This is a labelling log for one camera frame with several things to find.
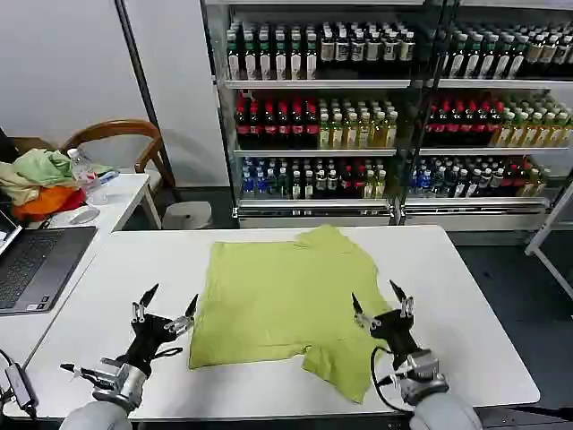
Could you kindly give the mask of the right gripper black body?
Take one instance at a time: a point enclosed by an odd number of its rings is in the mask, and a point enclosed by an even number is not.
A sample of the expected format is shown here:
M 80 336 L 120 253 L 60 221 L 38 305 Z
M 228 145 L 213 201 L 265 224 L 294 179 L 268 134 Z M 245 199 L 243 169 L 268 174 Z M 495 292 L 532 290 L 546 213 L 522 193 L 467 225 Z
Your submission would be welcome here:
M 398 309 L 374 317 L 371 335 L 375 339 L 385 340 L 395 359 L 406 359 L 408 355 L 420 350 L 410 331 L 414 326 L 414 317 L 402 315 Z

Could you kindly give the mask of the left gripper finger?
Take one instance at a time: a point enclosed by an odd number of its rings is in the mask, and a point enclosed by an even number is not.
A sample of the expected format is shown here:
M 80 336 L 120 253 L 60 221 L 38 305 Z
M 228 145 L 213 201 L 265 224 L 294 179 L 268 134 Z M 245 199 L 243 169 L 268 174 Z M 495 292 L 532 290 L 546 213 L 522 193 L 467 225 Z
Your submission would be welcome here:
M 164 329 L 171 333 L 185 333 L 189 331 L 194 325 L 194 315 L 198 298 L 199 295 L 196 294 L 192 299 L 192 302 L 188 305 L 184 314 L 175 318 L 173 321 L 168 322 L 164 326 Z
M 145 310 L 150 304 L 152 298 L 155 296 L 158 290 L 159 284 L 155 284 L 151 289 L 147 290 L 138 302 L 133 302 L 132 312 L 133 312 L 133 323 L 143 323 L 145 321 Z

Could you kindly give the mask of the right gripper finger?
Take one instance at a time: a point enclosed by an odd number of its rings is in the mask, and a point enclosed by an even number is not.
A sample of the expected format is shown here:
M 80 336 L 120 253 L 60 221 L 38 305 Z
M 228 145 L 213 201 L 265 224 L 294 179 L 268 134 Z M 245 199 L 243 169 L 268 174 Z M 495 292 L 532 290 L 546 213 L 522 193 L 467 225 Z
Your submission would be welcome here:
M 353 308 L 355 312 L 355 322 L 363 329 L 367 331 L 372 331 L 377 328 L 377 321 L 366 315 L 363 312 L 363 308 L 361 307 L 359 301 L 357 300 L 355 294 L 352 294 L 352 301 L 353 301 Z
M 408 296 L 392 279 L 389 280 L 389 284 L 400 303 L 400 317 L 412 318 L 414 316 L 414 299 Z

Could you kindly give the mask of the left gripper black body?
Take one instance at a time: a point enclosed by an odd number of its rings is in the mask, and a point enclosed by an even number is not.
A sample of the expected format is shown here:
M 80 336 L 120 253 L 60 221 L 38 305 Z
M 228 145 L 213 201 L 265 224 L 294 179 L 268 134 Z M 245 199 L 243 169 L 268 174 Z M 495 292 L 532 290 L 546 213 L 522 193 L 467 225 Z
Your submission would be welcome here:
M 180 353 L 179 347 L 159 351 L 165 343 L 171 343 L 178 337 L 168 332 L 164 326 L 173 320 L 154 314 L 145 314 L 144 322 L 132 322 L 135 338 L 126 351 L 126 364 L 142 372 L 151 371 L 151 362 L 162 357 L 173 357 Z

